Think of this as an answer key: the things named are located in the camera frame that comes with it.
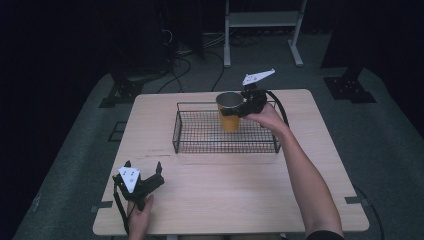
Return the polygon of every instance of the wooden table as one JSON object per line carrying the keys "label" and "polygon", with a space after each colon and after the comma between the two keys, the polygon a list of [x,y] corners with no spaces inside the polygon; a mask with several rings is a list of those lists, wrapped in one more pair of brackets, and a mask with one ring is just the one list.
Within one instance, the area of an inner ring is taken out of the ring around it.
{"label": "wooden table", "polygon": [[[347,204],[355,191],[311,93],[274,90],[284,105],[290,128],[327,182],[344,231],[365,231],[368,219],[358,204]],[[127,160],[141,178],[162,163],[165,184],[154,192],[149,234],[238,234],[303,232],[284,155],[176,154],[172,137],[177,102],[214,102],[219,93],[140,95],[135,100],[93,231],[125,235],[114,202],[112,175]]]}

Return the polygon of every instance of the hand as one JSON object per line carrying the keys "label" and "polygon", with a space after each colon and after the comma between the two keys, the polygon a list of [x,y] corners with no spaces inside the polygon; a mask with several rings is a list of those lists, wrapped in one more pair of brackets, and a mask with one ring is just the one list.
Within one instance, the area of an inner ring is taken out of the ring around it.
{"label": "hand", "polygon": [[270,103],[266,103],[261,113],[252,113],[244,117],[248,120],[253,120],[259,123],[262,127],[271,130],[272,133],[278,136],[278,132],[287,127],[280,115]]}
{"label": "hand", "polygon": [[130,228],[129,239],[130,240],[142,240],[146,236],[147,229],[150,224],[150,211],[153,206],[154,196],[150,195],[147,200],[145,200],[146,205],[144,206],[143,211],[140,211],[132,201],[128,201],[127,214],[128,216],[128,225]]}

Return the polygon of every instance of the metal wire basket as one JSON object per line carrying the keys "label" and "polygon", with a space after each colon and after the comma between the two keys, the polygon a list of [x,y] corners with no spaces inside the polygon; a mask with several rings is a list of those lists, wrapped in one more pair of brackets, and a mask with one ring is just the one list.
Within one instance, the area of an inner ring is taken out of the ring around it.
{"label": "metal wire basket", "polygon": [[[182,110],[187,106],[191,110]],[[256,122],[240,119],[237,131],[224,131],[216,103],[177,103],[177,108],[172,139],[175,153],[278,153],[280,150],[280,142],[271,131]]]}

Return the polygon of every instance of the cup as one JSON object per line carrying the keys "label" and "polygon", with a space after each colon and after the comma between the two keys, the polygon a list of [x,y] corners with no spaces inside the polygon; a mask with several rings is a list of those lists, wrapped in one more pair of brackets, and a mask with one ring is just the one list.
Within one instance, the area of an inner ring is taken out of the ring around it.
{"label": "cup", "polygon": [[234,132],[238,129],[240,118],[237,115],[223,116],[221,109],[223,108],[236,108],[243,103],[243,96],[236,92],[224,92],[216,97],[218,104],[219,120],[221,126],[225,131]]}

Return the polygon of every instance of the sleeve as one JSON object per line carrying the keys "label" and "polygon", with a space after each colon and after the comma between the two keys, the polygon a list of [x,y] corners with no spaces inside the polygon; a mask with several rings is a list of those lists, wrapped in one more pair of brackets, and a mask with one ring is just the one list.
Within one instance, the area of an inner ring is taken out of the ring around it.
{"label": "sleeve", "polygon": [[306,240],[344,240],[344,238],[337,233],[320,230],[309,234]]}

